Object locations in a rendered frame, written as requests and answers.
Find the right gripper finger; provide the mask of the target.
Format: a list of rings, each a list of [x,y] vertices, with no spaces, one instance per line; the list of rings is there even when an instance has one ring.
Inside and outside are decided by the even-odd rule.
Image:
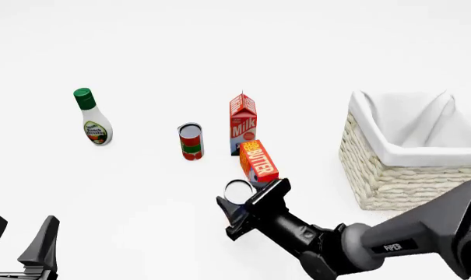
[[[236,205],[220,196],[216,197],[216,203],[227,217],[230,227],[239,226],[248,216],[244,205]]]
[[[276,181],[275,180],[268,181],[268,182],[251,181],[250,184],[255,189],[256,193],[267,193],[273,188],[273,186],[276,184]]]

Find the red and green tomato can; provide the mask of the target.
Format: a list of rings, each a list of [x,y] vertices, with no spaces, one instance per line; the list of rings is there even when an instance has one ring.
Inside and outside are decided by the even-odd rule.
[[[202,128],[197,123],[185,123],[178,128],[182,155],[186,160],[199,160],[204,154]]]

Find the white green-capped dressing bottle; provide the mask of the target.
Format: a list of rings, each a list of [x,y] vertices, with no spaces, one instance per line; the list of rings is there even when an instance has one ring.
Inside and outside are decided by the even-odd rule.
[[[83,114],[83,130],[86,137],[95,145],[111,142],[113,129],[109,120],[101,113],[89,88],[74,91],[73,96]]]

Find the cream woven basket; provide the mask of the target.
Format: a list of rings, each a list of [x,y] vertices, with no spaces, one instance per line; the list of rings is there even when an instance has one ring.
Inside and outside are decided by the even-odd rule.
[[[339,147],[358,205],[363,210],[406,211],[471,180],[471,166],[393,167],[384,165],[348,114]]]

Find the soup can with silver lid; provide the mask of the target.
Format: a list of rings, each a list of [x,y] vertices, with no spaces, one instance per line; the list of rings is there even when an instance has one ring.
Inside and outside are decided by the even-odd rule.
[[[243,205],[255,193],[255,188],[248,181],[235,179],[226,185],[223,197],[235,205]]]

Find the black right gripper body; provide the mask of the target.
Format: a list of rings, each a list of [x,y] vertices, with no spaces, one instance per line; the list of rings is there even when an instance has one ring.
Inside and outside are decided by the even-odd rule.
[[[231,240],[237,240],[245,233],[250,232],[262,224],[262,219],[274,212],[286,209],[283,200],[291,189],[289,179],[275,179],[276,184],[267,193],[255,193],[244,203],[248,212],[247,218],[236,227],[228,226],[226,233]]]

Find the red and white milk carton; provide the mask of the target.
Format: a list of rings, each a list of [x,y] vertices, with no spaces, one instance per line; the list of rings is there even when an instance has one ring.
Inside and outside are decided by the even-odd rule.
[[[254,100],[241,93],[230,101],[230,154],[239,156],[243,142],[256,139],[257,111]]]

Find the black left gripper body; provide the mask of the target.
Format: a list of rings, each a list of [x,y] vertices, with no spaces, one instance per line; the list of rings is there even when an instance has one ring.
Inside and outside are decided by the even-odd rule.
[[[58,274],[43,267],[27,267],[24,272],[0,272],[0,280],[58,280]]]

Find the white cloth basket liner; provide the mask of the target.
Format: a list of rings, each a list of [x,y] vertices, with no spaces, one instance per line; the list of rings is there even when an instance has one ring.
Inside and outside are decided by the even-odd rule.
[[[349,112],[386,166],[471,166],[471,107],[441,93],[367,93]]]

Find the orange butter box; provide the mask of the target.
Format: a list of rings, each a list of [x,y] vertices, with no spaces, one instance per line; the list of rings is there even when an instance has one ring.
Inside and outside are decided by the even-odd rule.
[[[251,182],[270,182],[279,178],[276,165],[259,140],[241,144],[240,164]]]

